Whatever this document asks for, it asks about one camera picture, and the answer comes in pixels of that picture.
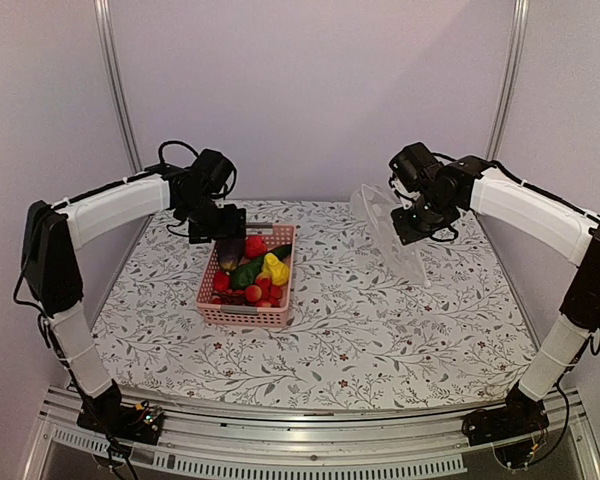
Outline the purple toy eggplant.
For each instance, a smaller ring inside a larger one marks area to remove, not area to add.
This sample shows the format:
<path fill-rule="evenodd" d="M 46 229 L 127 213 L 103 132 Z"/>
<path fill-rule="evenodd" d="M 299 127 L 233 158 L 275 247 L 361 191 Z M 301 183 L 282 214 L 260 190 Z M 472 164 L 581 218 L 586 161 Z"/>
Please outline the purple toy eggplant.
<path fill-rule="evenodd" d="M 236 270 L 243 259 L 244 251 L 244 238 L 227 238 L 216 241 L 218 264 L 224 271 Z"/>

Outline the clear dotted zip bag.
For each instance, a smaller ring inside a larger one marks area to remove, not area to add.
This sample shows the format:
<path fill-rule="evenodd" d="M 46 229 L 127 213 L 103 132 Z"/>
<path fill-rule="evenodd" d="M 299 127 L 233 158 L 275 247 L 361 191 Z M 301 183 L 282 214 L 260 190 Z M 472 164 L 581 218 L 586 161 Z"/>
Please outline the clear dotted zip bag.
<path fill-rule="evenodd" d="M 429 287 L 420 250 L 415 245 L 404 246 L 393 225 L 391 212 L 401 207 L 378 186 L 362 184 L 350 198 L 353 216 L 367 225 L 372 243 L 383 258 L 383 265 L 394 275 L 414 285 Z"/>

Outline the green toy vegetable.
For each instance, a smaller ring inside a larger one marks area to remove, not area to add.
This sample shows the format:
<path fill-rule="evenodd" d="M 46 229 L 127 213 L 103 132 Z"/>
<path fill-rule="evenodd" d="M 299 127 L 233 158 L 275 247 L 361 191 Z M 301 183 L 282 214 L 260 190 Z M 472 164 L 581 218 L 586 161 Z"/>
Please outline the green toy vegetable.
<path fill-rule="evenodd" d="M 263 260 L 261 257 L 238 266 L 231 274 L 231 289 L 245 290 L 255 283 L 256 277 L 261 273 Z"/>

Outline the pink plastic basket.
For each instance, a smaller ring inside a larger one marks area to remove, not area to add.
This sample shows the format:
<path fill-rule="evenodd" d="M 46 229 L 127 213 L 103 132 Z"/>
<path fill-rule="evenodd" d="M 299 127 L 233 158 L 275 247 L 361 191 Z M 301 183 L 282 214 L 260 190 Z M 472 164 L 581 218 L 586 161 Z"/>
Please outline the pink plastic basket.
<path fill-rule="evenodd" d="M 196 300 L 210 324 L 282 327 L 289 318 L 296 227 L 264 224 L 211 251 Z"/>

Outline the green toy cucumber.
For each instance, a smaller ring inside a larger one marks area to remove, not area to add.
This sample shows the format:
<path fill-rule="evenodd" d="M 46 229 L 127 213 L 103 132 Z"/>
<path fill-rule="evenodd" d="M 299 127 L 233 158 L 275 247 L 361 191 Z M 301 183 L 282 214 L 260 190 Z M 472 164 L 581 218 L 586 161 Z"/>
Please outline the green toy cucumber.
<path fill-rule="evenodd" d="M 276 248 L 274 248 L 272 250 L 269 250 L 265 254 L 263 254 L 261 256 L 261 258 L 264 259 L 267 254 L 272 254 L 278 260 L 283 261 L 283 260 L 285 260 L 287 257 L 289 257 L 291 255 L 292 250 L 293 250 L 293 245 L 292 244 L 280 245 L 280 246 L 278 246 L 278 247 L 276 247 Z"/>

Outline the yellow toy pear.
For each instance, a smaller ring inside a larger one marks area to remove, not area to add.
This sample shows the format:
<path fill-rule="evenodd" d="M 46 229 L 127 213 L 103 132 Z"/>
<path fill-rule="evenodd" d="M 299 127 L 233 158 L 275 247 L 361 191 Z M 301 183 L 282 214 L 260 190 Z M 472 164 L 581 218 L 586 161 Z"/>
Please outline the yellow toy pear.
<path fill-rule="evenodd" d="M 279 287 L 287 285 L 291 278 L 290 267 L 273 253 L 264 256 L 261 272 L 271 279 L 273 285 Z"/>

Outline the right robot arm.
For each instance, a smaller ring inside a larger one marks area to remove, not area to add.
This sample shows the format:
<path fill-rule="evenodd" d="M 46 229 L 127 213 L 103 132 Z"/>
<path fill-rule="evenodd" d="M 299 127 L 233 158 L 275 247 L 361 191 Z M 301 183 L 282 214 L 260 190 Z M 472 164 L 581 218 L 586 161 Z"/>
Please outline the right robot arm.
<path fill-rule="evenodd" d="M 402 244 L 445 241 L 461 213 L 472 212 L 537 242 L 533 259 L 547 253 L 563 265 L 566 291 L 514 389 L 522 397 L 497 415 L 501 432 L 517 436 L 535 420 L 531 401 L 542 400 L 576 365 L 600 326 L 600 213 L 516 176 L 497 160 L 442 161 L 422 144 L 398 153 L 389 168 L 403 202 L 391 214 Z"/>

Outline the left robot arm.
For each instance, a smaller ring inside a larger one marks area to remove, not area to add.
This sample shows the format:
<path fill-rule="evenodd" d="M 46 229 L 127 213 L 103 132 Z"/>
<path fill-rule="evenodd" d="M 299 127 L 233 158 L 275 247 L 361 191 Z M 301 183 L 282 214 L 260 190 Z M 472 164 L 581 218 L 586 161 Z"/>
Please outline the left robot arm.
<path fill-rule="evenodd" d="M 237 169 L 230 161 L 198 159 L 184 168 L 154 165 L 73 198 L 30 206 L 17 283 L 28 286 L 32 295 L 28 303 L 48 324 L 59 359 L 78 388 L 96 398 L 88 412 L 106 433 L 121 433 L 129 415 L 104 395 L 113 380 L 84 312 L 80 251 L 123 225 L 164 211 L 186 224 L 183 235 L 192 244 L 242 237 L 245 212 L 224 201 L 236 180 Z"/>

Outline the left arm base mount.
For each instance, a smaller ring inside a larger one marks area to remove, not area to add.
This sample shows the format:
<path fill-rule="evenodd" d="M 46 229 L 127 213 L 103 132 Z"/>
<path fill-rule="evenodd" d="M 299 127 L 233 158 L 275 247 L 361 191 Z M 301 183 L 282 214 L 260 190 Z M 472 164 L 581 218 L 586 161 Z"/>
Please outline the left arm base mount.
<path fill-rule="evenodd" d="M 163 423 L 161 407 L 151 405 L 148 400 L 124 405 L 116 389 L 96 398 L 86 396 L 77 419 L 82 429 L 148 445 L 158 444 Z"/>

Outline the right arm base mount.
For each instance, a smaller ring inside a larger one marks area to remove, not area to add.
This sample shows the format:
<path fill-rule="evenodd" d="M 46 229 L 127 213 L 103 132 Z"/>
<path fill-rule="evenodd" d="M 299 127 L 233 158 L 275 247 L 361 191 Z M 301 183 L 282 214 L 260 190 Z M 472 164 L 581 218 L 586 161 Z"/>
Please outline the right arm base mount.
<path fill-rule="evenodd" d="M 462 420 L 461 432 L 469 444 L 475 446 L 530 434 L 548 426 L 543 401 L 533 401 L 513 389 L 503 406 L 467 414 Z"/>

